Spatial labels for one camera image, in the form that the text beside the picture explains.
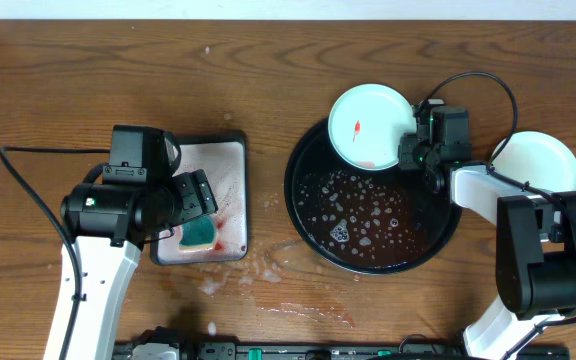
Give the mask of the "green yellow sponge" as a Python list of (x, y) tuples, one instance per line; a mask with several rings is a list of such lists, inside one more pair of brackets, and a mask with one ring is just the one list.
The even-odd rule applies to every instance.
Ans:
[(181, 225), (179, 248), (185, 252), (207, 251), (216, 243), (217, 228), (211, 216), (203, 216)]

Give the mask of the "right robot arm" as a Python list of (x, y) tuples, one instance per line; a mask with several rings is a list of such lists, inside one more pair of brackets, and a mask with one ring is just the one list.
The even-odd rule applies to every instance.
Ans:
[(399, 166), (495, 225), (498, 295), (463, 331), (463, 350), (515, 359), (546, 328), (576, 323), (576, 157), (536, 131), (503, 140), (497, 165), (469, 161), (470, 148), (464, 135), (406, 134)]

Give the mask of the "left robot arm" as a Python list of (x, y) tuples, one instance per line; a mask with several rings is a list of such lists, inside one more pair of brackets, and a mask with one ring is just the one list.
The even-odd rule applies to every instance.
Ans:
[(202, 170), (174, 177), (114, 166), (105, 171), (101, 183), (77, 185), (62, 203), (70, 237), (62, 249), (47, 359), (111, 358), (122, 303), (148, 236), (217, 209)]

